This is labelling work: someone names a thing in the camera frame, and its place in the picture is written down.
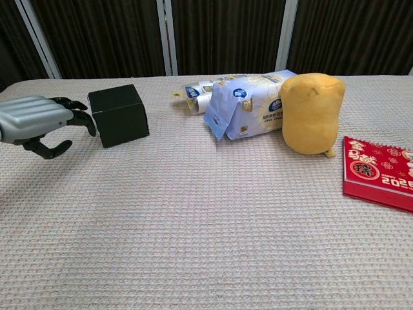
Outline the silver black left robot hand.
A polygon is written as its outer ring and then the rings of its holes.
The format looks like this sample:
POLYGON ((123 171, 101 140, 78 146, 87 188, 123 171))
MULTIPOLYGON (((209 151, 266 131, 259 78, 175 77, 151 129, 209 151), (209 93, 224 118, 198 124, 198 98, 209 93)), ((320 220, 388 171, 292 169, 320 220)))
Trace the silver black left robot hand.
POLYGON ((51 160, 65 153, 72 141, 65 140, 50 149, 41 142, 46 134, 65 126, 84 126, 96 136, 88 107, 66 97, 25 96, 1 102, 1 142, 21 145, 25 150, 51 160))

